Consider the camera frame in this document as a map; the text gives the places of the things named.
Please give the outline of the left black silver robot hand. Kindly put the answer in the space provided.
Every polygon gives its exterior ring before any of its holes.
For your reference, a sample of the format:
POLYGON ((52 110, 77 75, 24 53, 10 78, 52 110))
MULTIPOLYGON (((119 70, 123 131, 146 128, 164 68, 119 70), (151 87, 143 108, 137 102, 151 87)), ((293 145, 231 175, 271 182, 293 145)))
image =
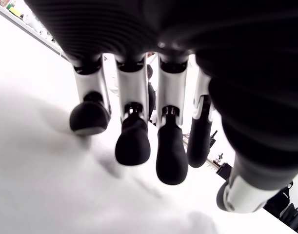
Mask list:
POLYGON ((209 153, 217 110, 236 152, 217 205, 252 213, 298 174, 298 0, 28 0, 71 62, 80 104, 72 131, 106 130, 103 55, 119 84, 122 165, 145 163, 146 54, 158 56, 157 176, 182 183, 209 153))

